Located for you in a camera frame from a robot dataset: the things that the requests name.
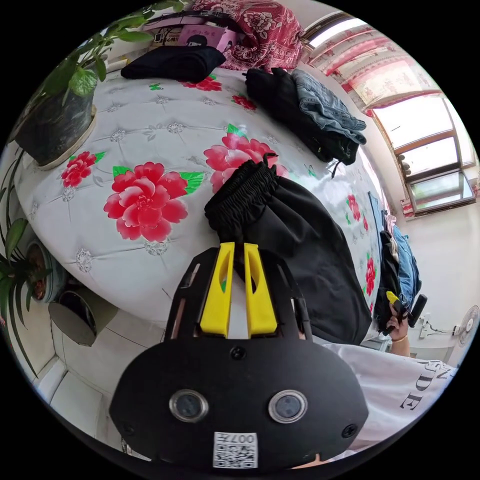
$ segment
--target camera lens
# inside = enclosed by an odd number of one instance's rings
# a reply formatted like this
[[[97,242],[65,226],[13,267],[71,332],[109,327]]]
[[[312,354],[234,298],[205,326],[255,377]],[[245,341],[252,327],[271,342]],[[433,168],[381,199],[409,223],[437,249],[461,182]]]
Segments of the camera lens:
[[[175,418],[191,423],[201,420],[209,410],[205,397],[197,391],[189,389],[175,392],[171,396],[168,406]]]
[[[281,424],[291,424],[301,419],[307,411],[305,395],[296,390],[283,390],[268,403],[270,417]]]

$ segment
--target window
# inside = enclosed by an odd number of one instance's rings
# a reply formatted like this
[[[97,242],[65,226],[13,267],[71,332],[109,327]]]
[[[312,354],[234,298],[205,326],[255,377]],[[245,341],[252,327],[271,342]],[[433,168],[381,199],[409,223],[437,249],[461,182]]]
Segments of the window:
[[[310,40],[310,45],[316,49],[319,45],[326,42],[328,39],[332,38],[334,35],[344,32],[345,30],[352,29],[354,27],[359,27],[360,25],[366,25],[366,22],[360,20],[359,18],[349,18],[343,20],[340,23],[336,23],[333,26],[326,27],[325,30],[322,30],[320,33],[317,32]]]
[[[365,22],[340,11],[308,28],[303,35],[304,43],[313,50],[334,35],[360,25],[365,25]]]
[[[374,109],[374,114],[390,140],[416,214],[475,201],[463,173],[474,164],[475,153],[449,100],[419,96]]]

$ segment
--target black clothing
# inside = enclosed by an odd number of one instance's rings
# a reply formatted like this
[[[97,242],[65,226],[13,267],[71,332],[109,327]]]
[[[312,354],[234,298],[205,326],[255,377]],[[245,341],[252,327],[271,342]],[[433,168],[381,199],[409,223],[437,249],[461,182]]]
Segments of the black clothing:
[[[359,345],[372,322],[342,229],[308,190],[248,160],[205,206],[220,242],[283,258],[306,301],[313,335]],[[237,259],[235,270],[243,278]]]
[[[281,68],[272,73],[250,68],[246,73],[248,96],[271,117],[288,127],[322,162],[333,159],[350,165],[355,161],[359,144],[340,133],[322,130],[299,107],[297,86],[292,76]]]
[[[159,46],[120,71],[126,79],[161,78],[198,83],[225,62],[212,46]]]
[[[383,332],[387,328],[387,322],[392,317],[390,301],[387,292],[390,291],[397,297],[401,296],[399,282],[399,263],[394,259],[390,246],[392,236],[386,230],[380,232],[381,239],[381,265],[380,284],[376,294],[373,318],[378,322],[378,331]]]

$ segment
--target pink box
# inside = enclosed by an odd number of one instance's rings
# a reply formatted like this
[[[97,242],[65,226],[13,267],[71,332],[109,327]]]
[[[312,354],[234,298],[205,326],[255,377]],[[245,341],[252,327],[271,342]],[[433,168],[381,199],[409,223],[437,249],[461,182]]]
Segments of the pink box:
[[[224,52],[239,41],[238,34],[228,28],[212,25],[185,25],[177,45],[214,47]]]

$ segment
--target elastic waistband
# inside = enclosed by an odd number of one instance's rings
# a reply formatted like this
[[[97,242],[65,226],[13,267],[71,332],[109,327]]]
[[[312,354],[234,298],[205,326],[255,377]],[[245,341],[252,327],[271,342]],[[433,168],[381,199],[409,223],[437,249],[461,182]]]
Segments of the elastic waistband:
[[[276,167],[247,160],[205,205],[210,227],[220,242],[243,241],[242,230],[255,222],[278,185]]]

